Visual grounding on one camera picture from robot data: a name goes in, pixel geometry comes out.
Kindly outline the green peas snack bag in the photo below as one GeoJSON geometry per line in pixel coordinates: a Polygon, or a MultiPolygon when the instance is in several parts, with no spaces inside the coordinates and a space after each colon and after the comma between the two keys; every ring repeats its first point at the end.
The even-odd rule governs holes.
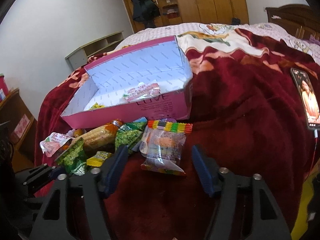
{"type": "Polygon", "coordinates": [[[63,167],[67,174],[82,176],[86,173],[88,159],[84,151],[84,140],[79,138],[69,148],[62,152],[56,159],[57,165],[63,167]]]}

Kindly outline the orange corn snack bag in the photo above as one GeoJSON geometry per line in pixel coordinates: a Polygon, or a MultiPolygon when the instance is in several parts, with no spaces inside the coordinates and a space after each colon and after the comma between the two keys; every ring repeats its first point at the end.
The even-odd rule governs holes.
{"type": "Polygon", "coordinates": [[[103,126],[92,129],[73,139],[71,144],[76,143],[78,140],[83,140],[85,151],[97,150],[103,146],[114,143],[116,133],[123,124],[124,123],[119,119],[112,120],[103,126]]]}

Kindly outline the pink peach jelly pouch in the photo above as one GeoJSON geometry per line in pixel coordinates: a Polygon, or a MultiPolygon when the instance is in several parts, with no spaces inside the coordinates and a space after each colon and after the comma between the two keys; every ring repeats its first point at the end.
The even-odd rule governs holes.
{"type": "Polygon", "coordinates": [[[121,103],[137,102],[144,99],[153,98],[161,94],[160,86],[157,82],[139,83],[138,86],[129,89],[120,99],[121,103]]]}

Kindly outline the small yellow candy packet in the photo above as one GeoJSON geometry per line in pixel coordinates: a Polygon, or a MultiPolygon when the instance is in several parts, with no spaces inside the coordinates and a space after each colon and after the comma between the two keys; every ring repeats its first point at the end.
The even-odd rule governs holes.
{"type": "Polygon", "coordinates": [[[94,156],[86,160],[87,166],[101,167],[106,159],[110,158],[113,154],[105,151],[98,151],[94,156]]]}

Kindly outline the red floral fleece blanket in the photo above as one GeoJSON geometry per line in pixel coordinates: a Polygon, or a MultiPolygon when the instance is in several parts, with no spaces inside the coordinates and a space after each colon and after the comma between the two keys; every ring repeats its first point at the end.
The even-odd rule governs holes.
{"type": "Polygon", "coordinates": [[[193,130],[182,153],[185,176],[143,171],[132,155],[117,190],[105,201],[119,239],[203,239],[214,208],[191,161],[200,144],[235,174],[262,175],[289,229],[298,216],[305,177],[319,159],[319,143],[307,128],[291,68],[307,72],[319,90],[319,46],[312,54],[268,30],[238,27],[229,45],[198,47],[205,33],[182,37],[190,61],[193,130]]]}

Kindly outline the smartphone on blanket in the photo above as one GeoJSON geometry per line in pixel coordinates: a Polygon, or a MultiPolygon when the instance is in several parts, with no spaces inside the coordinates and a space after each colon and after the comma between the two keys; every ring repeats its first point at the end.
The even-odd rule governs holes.
{"type": "Polygon", "coordinates": [[[308,74],[296,68],[290,72],[302,100],[308,128],[319,129],[319,105],[308,74]]]}

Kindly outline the pink cardboard box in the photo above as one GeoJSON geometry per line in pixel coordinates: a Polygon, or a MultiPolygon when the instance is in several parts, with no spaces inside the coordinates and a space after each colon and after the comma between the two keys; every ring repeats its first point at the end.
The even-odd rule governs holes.
{"type": "Polygon", "coordinates": [[[193,72],[176,36],[126,47],[84,69],[88,80],[61,114],[73,129],[114,119],[189,118],[193,72]]]}

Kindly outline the grey low shelf unit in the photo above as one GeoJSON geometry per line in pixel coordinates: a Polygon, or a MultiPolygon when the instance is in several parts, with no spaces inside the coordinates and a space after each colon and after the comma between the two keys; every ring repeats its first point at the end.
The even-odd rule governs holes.
{"type": "Polygon", "coordinates": [[[90,57],[114,50],[123,39],[123,31],[106,35],[80,46],[67,55],[65,61],[72,70],[76,70],[85,65],[90,57]]]}

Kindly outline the pink checkered bed sheet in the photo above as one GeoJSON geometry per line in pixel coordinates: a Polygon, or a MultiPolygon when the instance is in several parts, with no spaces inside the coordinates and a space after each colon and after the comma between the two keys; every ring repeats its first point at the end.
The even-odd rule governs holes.
{"type": "Polygon", "coordinates": [[[181,23],[165,27],[148,28],[128,36],[122,42],[120,42],[116,48],[121,49],[125,46],[134,45],[161,37],[181,35],[188,31],[195,31],[205,35],[217,35],[222,37],[226,34],[230,34],[237,28],[245,29],[258,36],[268,36],[277,41],[284,41],[287,46],[309,54],[316,63],[319,63],[319,45],[298,39],[290,35],[283,27],[275,23],[242,25],[227,25],[219,23],[181,23]]]}

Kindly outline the dark wooden headboard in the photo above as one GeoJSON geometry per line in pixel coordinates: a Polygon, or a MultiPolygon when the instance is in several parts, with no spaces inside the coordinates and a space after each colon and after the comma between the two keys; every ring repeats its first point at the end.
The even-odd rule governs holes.
{"type": "Polygon", "coordinates": [[[319,13],[308,5],[288,4],[281,7],[266,7],[268,22],[284,28],[290,35],[319,41],[319,13]]]}

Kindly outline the dark hanging jackets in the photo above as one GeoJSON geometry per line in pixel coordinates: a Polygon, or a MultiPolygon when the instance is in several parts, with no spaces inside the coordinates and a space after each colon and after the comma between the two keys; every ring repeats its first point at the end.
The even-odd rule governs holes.
{"type": "Polygon", "coordinates": [[[144,24],[145,29],[156,28],[154,19],[161,15],[157,4],[153,0],[131,0],[131,2],[133,20],[144,24]]]}

